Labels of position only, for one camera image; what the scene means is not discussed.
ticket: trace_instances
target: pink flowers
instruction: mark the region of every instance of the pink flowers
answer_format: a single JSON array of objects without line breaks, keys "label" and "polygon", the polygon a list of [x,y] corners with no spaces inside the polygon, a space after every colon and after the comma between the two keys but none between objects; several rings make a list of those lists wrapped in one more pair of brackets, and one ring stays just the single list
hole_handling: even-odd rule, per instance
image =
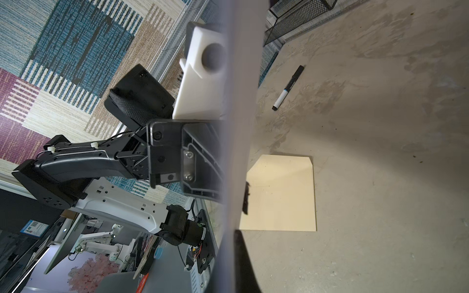
[{"label": "pink flowers", "polygon": [[97,254],[94,261],[89,258],[81,268],[74,267],[68,273],[71,277],[68,279],[69,291],[78,291],[78,293],[94,293],[102,279],[112,273],[116,273],[119,265],[109,261],[104,254]]}]

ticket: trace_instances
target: whiteboard marker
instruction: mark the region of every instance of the whiteboard marker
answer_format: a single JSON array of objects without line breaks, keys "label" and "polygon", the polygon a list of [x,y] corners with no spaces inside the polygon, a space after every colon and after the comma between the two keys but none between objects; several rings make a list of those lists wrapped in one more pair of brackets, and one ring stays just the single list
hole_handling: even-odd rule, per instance
[{"label": "whiteboard marker", "polygon": [[283,102],[283,100],[285,99],[288,92],[291,90],[291,88],[295,84],[298,77],[300,77],[300,74],[301,74],[301,72],[303,72],[303,69],[304,69],[304,67],[301,66],[301,65],[298,67],[298,69],[295,71],[295,74],[293,74],[292,79],[290,79],[290,82],[287,84],[285,89],[280,94],[280,97],[277,99],[277,102],[275,102],[275,104],[273,104],[272,110],[277,111],[277,109],[280,107],[280,104]]}]

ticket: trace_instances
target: computer monitor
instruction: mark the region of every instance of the computer monitor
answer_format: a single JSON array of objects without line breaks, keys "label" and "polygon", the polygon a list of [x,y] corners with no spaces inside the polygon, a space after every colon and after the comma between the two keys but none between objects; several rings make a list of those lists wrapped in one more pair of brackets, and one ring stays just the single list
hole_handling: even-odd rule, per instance
[{"label": "computer monitor", "polygon": [[83,214],[79,214],[75,222],[73,222],[73,225],[65,236],[64,240],[62,241],[62,244],[60,245],[59,249],[53,256],[51,262],[45,269],[44,274],[50,272],[56,265],[58,265],[62,261],[62,259],[68,256],[71,249],[75,245],[77,239],[83,232],[83,229],[86,227],[86,222],[87,221],[85,219],[85,216]]}]

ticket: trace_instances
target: patterned rug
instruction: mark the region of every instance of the patterned rug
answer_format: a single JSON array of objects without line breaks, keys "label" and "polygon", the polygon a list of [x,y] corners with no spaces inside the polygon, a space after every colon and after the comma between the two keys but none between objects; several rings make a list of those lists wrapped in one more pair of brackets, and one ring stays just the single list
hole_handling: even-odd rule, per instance
[{"label": "patterned rug", "polygon": [[[0,3],[0,175],[51,137],[109,137],[118,125],[103,98],[134,65],[149,67],[182,0],[11,0]],[[158,203],[182,203],[178,185],[109,178]]]}]

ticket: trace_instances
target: red object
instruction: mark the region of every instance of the red object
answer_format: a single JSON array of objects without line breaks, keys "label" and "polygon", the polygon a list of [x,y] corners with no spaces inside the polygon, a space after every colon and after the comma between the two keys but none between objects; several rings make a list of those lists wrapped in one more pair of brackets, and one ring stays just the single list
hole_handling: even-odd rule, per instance
[{"label": "red object", "polygon": [[140,283],[138,284],[138,287],[137,287],[137,292],[136,293],[142,293],[142,290],[144,289],[145,287],[145,283],[146,283],[146,280],[148,279],[148,274],[146,274],[142,280],[140,281]]}]

